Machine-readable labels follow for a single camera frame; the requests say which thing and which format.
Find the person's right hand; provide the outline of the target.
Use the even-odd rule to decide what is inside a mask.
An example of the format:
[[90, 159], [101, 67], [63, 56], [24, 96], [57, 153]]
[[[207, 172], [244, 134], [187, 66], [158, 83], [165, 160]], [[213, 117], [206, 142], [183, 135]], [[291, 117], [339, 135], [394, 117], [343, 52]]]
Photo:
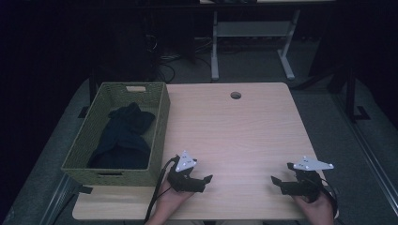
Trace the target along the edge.
[[334, 225], [333, 207], [324, 193], [320, 193], [318, 199], [311, 203], [300, 196], [293, 196], [292, 199], [311, 225]]

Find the white metal desk frame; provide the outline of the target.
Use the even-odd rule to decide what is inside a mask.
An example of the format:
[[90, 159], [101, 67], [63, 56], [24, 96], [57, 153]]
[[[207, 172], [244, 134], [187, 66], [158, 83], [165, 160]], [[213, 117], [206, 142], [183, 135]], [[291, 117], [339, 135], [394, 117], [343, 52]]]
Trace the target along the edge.
[[219, 38], [283, 38], [283, 46], [277, 50], [280, 63], [288, 81], [295, 79], [295, 74], [288, 61], [288, 52], [295, 35], [299, 16], [305, 7], [333, 3], [334, 0], [255, 0], [253, 3], [242, 4], [243, 7], [291, 7], [293, 14], [287, 20], [274, 21], [237, 21], [225, 22], [219, 17], [220, 11], [215, 9], [212, 21], [212, 47], [210, 52], [211, 80], [220, 78], [218, 40]]

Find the green woven basket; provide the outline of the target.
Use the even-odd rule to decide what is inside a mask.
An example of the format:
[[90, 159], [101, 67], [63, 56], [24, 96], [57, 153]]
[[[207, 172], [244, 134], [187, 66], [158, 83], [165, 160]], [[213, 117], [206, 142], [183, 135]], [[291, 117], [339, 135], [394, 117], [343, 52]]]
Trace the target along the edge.
[[[135, 102], [155, 120], [144, 132], [150, 147], [148, 167], [144, 170], [95, 169], [89, 159], [100, 143], [108, 124], [108, 114]], [[161, 173], [163, 146], [170, 108], [167, 86], [163, 82], [105, 82], [87, 111], [83, 124], [73, 141], [61, 170], [85, 186], [154, 187]]]

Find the dark navy shirt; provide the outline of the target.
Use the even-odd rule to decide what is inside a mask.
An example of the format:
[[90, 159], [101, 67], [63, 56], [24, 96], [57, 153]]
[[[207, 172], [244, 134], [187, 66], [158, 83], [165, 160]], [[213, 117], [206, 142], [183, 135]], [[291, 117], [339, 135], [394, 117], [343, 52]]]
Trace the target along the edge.
[[108, 117], [109, 121], [88, 161], [88, 167], [145, 170], [151, 148], [143, 135], [151, 127], [155, 115], [142, 111], [137, 103], [132, 102], [110, 112]]

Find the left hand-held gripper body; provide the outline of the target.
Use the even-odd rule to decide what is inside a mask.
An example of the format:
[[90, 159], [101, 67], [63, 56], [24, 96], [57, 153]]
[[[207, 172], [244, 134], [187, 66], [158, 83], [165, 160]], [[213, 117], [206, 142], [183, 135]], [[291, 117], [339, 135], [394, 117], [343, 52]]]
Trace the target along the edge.
[[177, 192], [203, 192], [206, 187], [205, 179], [191, 177], [191, 172], [196, 165], [196, 159], [187, 151], [176, 156], [176, 163], [172, 166], [167, 176], [167, 181]]

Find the person's left hand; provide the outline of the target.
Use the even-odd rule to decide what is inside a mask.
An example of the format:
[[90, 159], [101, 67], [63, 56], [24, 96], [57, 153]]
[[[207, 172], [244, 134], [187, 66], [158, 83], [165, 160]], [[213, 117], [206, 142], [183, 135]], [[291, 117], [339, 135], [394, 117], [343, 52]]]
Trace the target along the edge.
[[194, 195], [193, 192], [177, 192], [165, 180], [160, 189], [161, 195], [157, 200], [155, 213], [152, 217], [169, 218], [184, 202]]

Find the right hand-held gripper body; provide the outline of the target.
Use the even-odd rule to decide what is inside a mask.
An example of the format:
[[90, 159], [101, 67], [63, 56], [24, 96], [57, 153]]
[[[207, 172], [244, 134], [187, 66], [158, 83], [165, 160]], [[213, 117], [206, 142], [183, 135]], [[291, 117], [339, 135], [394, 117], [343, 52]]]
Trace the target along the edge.
[[334, 165], [304, 156], [299, 162], [287, 163], [287, 168], [296, 173], [296, 182], [281, 182], [281, 193], [290, 196], [304, 196], [313, 203], [323, 192], [334, 202], [333, 196], [323, 185], [323, 179], [318, 171], [332, 170]]

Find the black metal stand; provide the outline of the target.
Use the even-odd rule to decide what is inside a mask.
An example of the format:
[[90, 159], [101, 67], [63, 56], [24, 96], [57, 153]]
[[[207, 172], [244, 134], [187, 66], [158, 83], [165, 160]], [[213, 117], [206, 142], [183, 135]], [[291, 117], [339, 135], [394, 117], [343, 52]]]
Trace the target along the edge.
[[354, 70], [350, 68], [346, 76], [346, 91], [345, 91], [345, 114], [352, 123], [357, 123], [359, 120], [370, 120], [371, 117], [366, 110], [355, 103], [356, 99], [356, 76]]

